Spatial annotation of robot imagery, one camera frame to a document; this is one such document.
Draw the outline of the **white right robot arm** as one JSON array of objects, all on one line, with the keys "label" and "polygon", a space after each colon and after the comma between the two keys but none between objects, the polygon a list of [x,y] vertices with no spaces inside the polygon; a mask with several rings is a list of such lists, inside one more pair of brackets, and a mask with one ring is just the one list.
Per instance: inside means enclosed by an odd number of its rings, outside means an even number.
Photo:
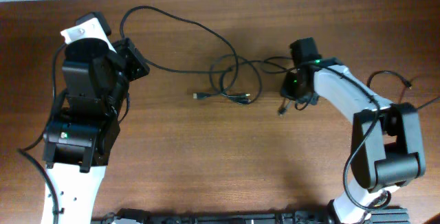
[{"label": "white right robot arm", "polygon": [[324,98],[352,125],[351,152],[342,173],[344,192],[324,211],[299,212],[295,221],[407,222],[403,209],[393,210],[388,204],[394,192],[426,172],[417,107],[377,95],[335,58],[302,57],[284,72],[281,95],[297,110]]}]

